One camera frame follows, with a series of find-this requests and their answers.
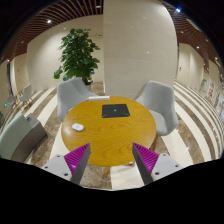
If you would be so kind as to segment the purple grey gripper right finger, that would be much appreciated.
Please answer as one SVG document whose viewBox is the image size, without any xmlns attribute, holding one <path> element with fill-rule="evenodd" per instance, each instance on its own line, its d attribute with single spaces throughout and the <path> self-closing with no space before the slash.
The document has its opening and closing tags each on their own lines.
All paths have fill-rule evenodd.
<svg viewBox="0 0 224 224">
<path fill-rule="evenodd" d="M 157 154 L 137 143 L 132 146 L 132 154 L 145 185 L 182 169 L 182 166 L 167 153 Z"/>
</svg>

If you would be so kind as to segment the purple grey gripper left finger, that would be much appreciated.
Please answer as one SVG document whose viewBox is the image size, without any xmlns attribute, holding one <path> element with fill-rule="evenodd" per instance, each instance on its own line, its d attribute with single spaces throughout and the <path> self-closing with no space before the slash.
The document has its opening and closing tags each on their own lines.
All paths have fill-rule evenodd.
<svg viewBox="0 0 224 224">
<path fill-rule="evenodd" d="M 42 169 L 79 185 L 90 154 L 90 144 L 85 144 L 66 155 L 56 154 Z"/>
</svg>

